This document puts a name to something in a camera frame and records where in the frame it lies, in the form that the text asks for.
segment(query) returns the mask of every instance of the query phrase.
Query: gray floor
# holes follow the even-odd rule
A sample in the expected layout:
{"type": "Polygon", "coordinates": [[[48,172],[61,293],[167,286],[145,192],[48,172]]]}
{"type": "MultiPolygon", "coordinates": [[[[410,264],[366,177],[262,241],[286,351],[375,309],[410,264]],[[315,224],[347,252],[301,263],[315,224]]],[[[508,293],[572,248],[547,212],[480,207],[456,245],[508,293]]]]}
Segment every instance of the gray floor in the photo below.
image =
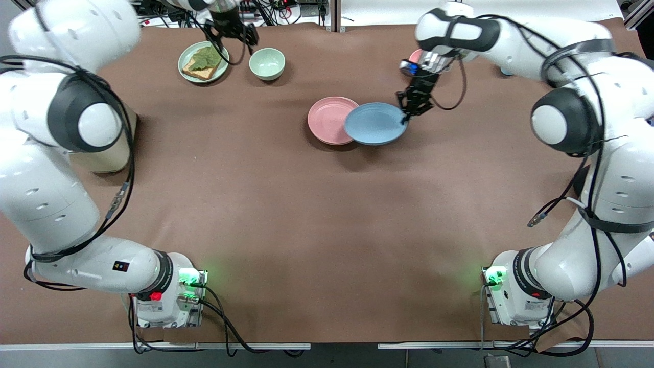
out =
{"type": "MultiPolygon", "coordinates": [[[[410,368],[482,368],[483,356],[473,350],[411,350],[410,368]]],[[[378,350],[373,344],[314,344],[300,358],[289,358],[282,352],[252,355],[239,352],[228,358],[224,350],[198,353],[150,352],[141,356],[127,349],[75,350],[75,351],[0,351],[1,368],[114,368],[114,367],[274,367],[274,368],[404,368],[404,350],[378,350]]],[[[651,368],[654,367],[654,349],[601,348],[588,349],[572,358],[511,356],[514,368],[651,368]]]]}

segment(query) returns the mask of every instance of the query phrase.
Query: pink plate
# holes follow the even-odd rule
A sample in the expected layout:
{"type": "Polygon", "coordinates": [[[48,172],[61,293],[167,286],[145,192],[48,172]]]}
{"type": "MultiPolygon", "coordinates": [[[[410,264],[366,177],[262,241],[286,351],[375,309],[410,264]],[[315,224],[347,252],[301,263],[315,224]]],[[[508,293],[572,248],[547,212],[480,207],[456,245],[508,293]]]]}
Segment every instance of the pink plate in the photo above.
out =
{"type": "Polygon", "coordinates": [[[316,102],[309,110],[309,129],[321,142],[329,145],[344,145],[353,139],[345,133],[343,126],[350,111],[359,105],[345,97],[327,97],[316,102]]]}
{"type": "Polygon", "coordinates": [[[420,61],[420,55],[422,55],[422,49],[419,48],[418,50],[414,51],[411,56],[409,56],[409,61],[417,63],[420,61]]]}

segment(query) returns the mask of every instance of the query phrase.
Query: bread slice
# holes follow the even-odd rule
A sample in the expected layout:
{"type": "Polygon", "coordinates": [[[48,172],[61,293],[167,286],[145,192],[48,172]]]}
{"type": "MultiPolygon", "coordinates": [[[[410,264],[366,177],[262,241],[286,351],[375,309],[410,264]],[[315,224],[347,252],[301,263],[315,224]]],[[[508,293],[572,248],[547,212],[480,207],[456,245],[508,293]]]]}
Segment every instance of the bread slice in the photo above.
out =
{"type": "Polygon", "coordinates": [[[191,60],[188,63],[186,63],[186,65],[184,65],[184,67],[182,68],[182,73],[197,79],[201,79],[203,81],[208,81],[209,79],[211,79],[211,77],[213,77],[213,73],[216,72],[216,69],[218,69],[218,66],[220,65],[220,63],[222,63],[222,60],[218,62],[218,64],[214,67],[208,67],[207,69],[200,69],[200,70],[190,70],[189,68],[191,67],[191,65],[195,63],[196,61],[193,58],[191,58],[191,60]]]}

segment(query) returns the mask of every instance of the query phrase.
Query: green plate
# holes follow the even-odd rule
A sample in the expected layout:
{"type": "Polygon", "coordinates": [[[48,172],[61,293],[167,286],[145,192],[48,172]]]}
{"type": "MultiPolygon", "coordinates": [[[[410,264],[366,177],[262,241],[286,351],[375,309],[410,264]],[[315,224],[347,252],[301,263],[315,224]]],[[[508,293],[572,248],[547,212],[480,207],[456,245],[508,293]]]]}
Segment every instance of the green plate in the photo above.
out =
{"type": "MultiPolygon", "coordinates": [[[[213,76],[206,80],[203,81],[202,79],[198,79],[195,77],[191,77],[190,75],[186,75],[182,72],[182,69],[184,68],[184,65],[188,64],[189,61],[191,61],[191,57],[193,54],[196,53],[199,49],[203,47],[211,46],[211,43],[209,41],[202,41],[198,43],[194,43],[190,45],[182,54],[179,56],[179,60],[177,61],[177,70],[179,70],[179,73],[184,77],[187,81],[193,82],[193,83],[209,83],[213,82],[216,79],[220,78],[221,75],[225,74],[225,71],[227,70],[227,67],[229,64],[225,62],[225,60],[220,59],[220,64],[218,64],[218,69],[216,69],[215,72],[213,72],[213,76]]],[[[223,55],[227,60],[230,59],[230,53],[227,52],[227,48],[223,48],[223,55]]]]}

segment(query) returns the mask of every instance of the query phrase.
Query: blue plate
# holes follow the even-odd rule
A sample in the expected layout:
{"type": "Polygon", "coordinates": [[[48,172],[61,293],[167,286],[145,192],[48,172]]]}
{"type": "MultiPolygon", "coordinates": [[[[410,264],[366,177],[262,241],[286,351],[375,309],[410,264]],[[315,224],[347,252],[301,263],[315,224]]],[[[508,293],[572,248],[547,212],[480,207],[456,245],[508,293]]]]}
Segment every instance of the blue plate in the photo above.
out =
{"type": "Polygon", "coordinates": [[[352,110],[345,119],[345,132],[364,145],[385,145],[398,139],[407,125],[398,107],[382,102],[366,103],[352,110]]]}

